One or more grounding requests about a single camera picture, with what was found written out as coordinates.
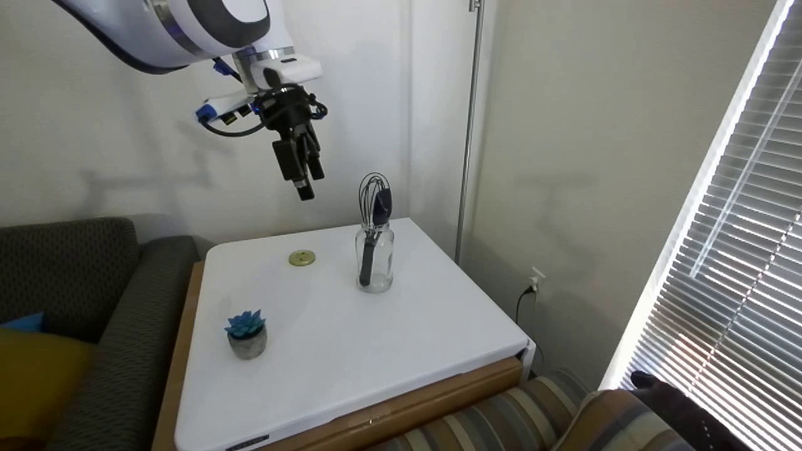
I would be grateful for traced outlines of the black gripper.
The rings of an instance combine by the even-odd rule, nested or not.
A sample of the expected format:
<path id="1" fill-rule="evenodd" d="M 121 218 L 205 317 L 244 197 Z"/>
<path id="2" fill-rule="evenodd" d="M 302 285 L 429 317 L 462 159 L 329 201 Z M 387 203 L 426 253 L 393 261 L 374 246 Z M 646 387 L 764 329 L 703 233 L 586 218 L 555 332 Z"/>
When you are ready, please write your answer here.
<path id="1" fill-rule="evenodd" d="M 279 91 L 258 96 L 253 109 L 262 123 L 277 132 L 273 152 L 282 174 L 293 183 L 302 201 L 310 201 L 310 179 L 324 177 L 320 142 L 314 132 L 314 121 L 324 121 L 329 108 L 299 83 L 285 83 Z"/>

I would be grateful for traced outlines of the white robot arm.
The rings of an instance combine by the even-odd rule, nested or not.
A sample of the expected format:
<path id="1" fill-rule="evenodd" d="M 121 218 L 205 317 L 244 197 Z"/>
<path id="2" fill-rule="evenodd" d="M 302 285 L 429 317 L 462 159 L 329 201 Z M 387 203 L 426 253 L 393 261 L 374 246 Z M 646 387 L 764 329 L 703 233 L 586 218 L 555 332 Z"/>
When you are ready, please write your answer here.
<path id="1" fill-rule="evenodd" d="M 136 69 L 166 75 L 210 60 L 242 91 L 208 98 L 196 121 L 221 138 L 273 131 L 282 174 L 302 201 L 324 177 L 314 123 L 329 108 L 307 91 L 319 60 L 292 40 L 284 0 L 56 0 L 116 58 Z"/>

